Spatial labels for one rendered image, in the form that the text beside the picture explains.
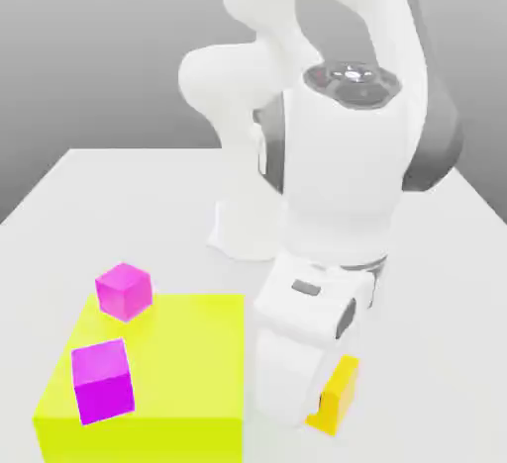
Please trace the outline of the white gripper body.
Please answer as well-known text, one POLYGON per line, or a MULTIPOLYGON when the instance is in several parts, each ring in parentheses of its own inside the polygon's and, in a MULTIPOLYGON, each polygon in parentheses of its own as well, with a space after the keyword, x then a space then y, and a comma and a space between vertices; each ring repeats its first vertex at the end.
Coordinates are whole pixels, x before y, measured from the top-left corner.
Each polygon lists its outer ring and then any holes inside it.
POLYGON ((286 426, 298 426, 307 407, 327 348, 262 327, 255 342, 257 410, 286 426))

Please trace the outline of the small yellow cube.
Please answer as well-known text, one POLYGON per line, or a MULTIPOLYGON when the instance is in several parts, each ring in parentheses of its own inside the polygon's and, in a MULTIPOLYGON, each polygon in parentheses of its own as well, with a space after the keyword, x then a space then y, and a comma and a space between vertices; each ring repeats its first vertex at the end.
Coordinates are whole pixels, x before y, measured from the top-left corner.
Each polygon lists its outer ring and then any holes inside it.
POLYGON ((335 436, 355 396, 359 360, 344 355, 320 395, 315 414, 306 423, 328 435, 335 436))

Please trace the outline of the small magenta cube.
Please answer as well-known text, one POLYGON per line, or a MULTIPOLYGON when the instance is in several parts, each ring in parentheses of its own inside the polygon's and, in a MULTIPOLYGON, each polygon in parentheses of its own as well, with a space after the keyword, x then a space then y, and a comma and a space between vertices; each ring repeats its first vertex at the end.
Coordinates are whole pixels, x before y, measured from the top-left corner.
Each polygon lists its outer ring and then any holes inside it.
POLYGON ((135 410, 134 389, 122 338, 71 350, 74 394, 83 425, 135 410))
POLYGON ((128 263, 120 263, 95 279, 102 312, 124 323, 152 305, 151 275, 128 263))

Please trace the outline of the large lime yellow box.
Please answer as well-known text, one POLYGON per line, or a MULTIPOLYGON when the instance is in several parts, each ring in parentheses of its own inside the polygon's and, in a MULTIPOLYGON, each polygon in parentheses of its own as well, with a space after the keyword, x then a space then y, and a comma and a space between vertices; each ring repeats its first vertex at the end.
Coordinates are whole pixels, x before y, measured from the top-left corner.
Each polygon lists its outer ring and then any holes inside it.
POLYGON ((87 298, 33 416, 44 463, 243 463, 244 298, 156 295, 129 323, 87 298), (136 408, 84 425, 71 351, 121 338, 136 408))

